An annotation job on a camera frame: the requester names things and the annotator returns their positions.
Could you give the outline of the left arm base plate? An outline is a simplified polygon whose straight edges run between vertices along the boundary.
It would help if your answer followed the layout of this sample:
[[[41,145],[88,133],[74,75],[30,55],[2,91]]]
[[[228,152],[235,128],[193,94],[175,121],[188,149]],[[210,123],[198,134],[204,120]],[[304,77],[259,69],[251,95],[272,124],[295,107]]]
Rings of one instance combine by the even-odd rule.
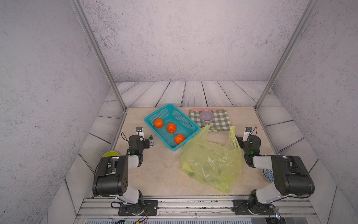
[[[118,209],[119,216],[156,216],[158,200],[144,200],[137,204],[121,204]]]

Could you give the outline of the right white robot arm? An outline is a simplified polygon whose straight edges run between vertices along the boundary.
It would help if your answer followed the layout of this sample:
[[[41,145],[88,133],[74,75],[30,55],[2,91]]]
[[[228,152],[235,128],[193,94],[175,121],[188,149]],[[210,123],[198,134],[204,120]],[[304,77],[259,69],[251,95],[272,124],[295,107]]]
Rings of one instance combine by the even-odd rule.
[[[261,139],[255,135],[237,140],[249,167],[273,172],[270,185],[251,191],[248,199],[251,214],[260,215],[270,204],[284,198],[308,198],[314,193],[314,182],[299,156],[261,155]]]

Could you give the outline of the orange fruit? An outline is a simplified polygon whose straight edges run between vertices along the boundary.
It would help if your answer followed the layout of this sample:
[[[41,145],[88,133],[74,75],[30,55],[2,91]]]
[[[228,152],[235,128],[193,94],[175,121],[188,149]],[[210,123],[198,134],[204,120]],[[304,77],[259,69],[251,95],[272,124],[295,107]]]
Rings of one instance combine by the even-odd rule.
[[[164,122],[163,122],[163,120],[162,119],[156,119],[155,121],[154,121],[154,126],[156,127],[156,128],[162,128],[163,126],[164,126]]]
[[[177,145],[180,145],[184,140],[185,140],[185,136],[182,135],[182,134],[178,134],[178,135],[176,135],[175,138],[174,138],[174,142],[175,142],[175,144],[177,144]]]
[[[167,132],[168,133],[175,133],[176,130],[177,130],[177,127],[176,127],[176,125],[174,123],[169,123],[167,125]]]

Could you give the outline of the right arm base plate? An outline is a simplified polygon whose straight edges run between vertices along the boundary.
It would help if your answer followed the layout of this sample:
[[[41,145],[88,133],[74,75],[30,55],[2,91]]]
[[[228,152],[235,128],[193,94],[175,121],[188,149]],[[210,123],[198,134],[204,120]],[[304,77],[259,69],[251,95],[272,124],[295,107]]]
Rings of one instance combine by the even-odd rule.
[[[264,216],[273,216],[274,209],[269,204],[256,204],[251,205],[249,200],[233,200],[233,207],[231,209],[235,215],[264,215]]]

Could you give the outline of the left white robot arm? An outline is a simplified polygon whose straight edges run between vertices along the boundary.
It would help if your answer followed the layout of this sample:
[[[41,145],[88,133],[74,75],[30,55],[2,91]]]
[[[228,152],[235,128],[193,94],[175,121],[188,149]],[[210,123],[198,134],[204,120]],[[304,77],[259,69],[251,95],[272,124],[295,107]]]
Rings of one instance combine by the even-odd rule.
[[[95,169],[92,192],[94,196],[116,197],[126,209],[143,210],[141,191],[129,185],[129,169],[142,165],[143,151],[153,146],[153,137],[145,139],[137,134],[130,136],[127,142],[129,148],[125,155],[102,156]]]

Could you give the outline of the yellow-green plastic bag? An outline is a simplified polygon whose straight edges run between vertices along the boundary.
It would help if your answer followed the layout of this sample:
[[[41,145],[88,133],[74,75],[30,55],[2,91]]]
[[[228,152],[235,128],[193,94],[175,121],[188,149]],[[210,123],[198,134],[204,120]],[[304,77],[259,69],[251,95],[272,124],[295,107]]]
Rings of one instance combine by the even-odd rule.
[[[206,125],[190,140],[180,154],[181,170],[194,180],[230,193],[233,182],[241,176],[243,152],[230,128],[228,141],[223,146],[207,140],[211,126]]]

